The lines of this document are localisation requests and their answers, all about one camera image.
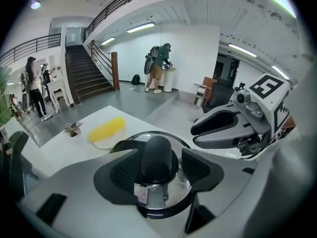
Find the yellow object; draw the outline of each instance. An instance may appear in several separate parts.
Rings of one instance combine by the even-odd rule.
[[[88,135],[90,142],[96,142],[107,137],[113,136],[116,132],[125,126],[125,120],[123,117],[116,117],[109,122],[95,128]]]

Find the chair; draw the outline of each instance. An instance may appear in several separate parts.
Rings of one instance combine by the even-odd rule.
[[[203,107],[204,113],[209,112],[215,107],[225,105],[229,102],[233,94],[232,83],[229,80],[219,78],[217,82],[212,84],[211,98],[206,102]]]
[[[58,102],[57,98],[63,97],[65,102],[66,102],[66,105],[68,107],[70,107],[63,80],[59,79],[59,80],[53,81],[51,83],[48,83],[48,88],[50,91],[51,100],[52,100],[53,105],[55,107],[56,114],[58,113],[58,109],[59,109],[59,102]],[[61,89],[61,92],[54,93],[54,91],[57,91],[59,89]]]

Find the stair railing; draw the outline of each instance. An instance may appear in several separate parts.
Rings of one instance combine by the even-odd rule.
[[[119,85],[119,74],[118,74],[118,53],[112,52],[111,59],[102,52],[95,44],[95,40],[92,40],[88,45],[90,50],[90,56],[98,69],[101,70],[102,74],[109,81],[116,91],[120,90]]]
[[[95,30],[95,28],[99,26],[99,24],[103,22],[110,14],[131,1],[132,0],[113,0],[111,3],[109,3],[106,8],[104,8],[93,20],[93,22],[91,22],[91,24],[87,27],[85,31],[86,39],[93,32],[93,30]]]

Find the balcony railing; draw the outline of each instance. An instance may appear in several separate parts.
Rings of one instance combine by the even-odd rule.
[[[0,66],[10,65],[17,60],[34,52],[60,46],[60,34],[42,36],[31,41],[22,43],[7,51],[0,57]]]
[[[93,32],[93,30],[99,26],[110,14],[115,10],[124,6],[125,4],[131,2],[132,0],[114,0],[106,8],[99,13],[99,15],[91,22],[91,24],[86,29],[86,38]]]

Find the long hair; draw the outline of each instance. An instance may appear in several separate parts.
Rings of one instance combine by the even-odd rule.
[[[25,65],[25,70],[26,70],[26,73],[28,73],[30,83],[33,82],[33,79],[34,79],[31,62],[32,62],[32,61],[29,61],[29,60],[28,60],[27,63],[26,63],[26,65]]]

